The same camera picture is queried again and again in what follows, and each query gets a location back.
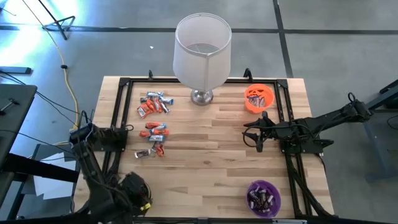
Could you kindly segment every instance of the wooden table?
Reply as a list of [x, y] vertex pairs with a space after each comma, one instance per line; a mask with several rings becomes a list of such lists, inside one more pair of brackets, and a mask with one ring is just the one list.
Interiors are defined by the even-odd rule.
[[[119, 78], [104, 77], [93, 120], [99, 127], [109, 127], [111, 123]], [[311, 116], [304, 80], [291, 78], [288, 83], [295, 118]], [[127, 119], [134, 130], [129, 132], [119, 175], [123, 178], [134, 171], [149, 184], [154, 203], [147, 217], [255, 218], [246, 205], [245, 194], [249, 184], [258, 179], [278, 188], [282, 207], [277, 217], [294, 217], [286, 163], [278, 142], [266, 141], [264, 151], [257, 153], [242, 141], [243, 124], [260, 117], [244, 110], [243, 93], [249, 85], [224, 84], [213, 90], [210, 105], [196, 106], [190, 101], [191, 90], [180, 83], [134, 83]], [[136, 108], [140, 105], [139, 98], [147, 91], [163, 91], [166, 97], [174, 98], [174, 105], [169, 106], [170, 114], [150, 114], [141, 119]], [[284, 95], [281, 97], [285, 108]], [[275, 102], [267, 111], [278, 123]], [[163, 158], [134, 157], [136, 150], [152, 146], [138, 136], [148, 121], [167, 123], [170, 130]], [[104, 153], [95, 154], [101, 167]], [[303, 154], [303, 164], [308, 187], [324, 208], [333, 213], [319, 158]], [[75, 210], [87, 201], [88, 194], [86, 182], [80, 177], [74, 196]], [[304, 211], [301, 191], [298, 195]]]

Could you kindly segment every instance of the silver lamp base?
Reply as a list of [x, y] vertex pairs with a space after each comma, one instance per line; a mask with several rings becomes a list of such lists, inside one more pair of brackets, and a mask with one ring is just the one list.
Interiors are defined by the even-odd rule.
[[206, 106], [211, 103], [213, 100], [213, 91], [198, 91], [192, 90], [191, 92], [191, 100], [194, 104], [198, 106]]

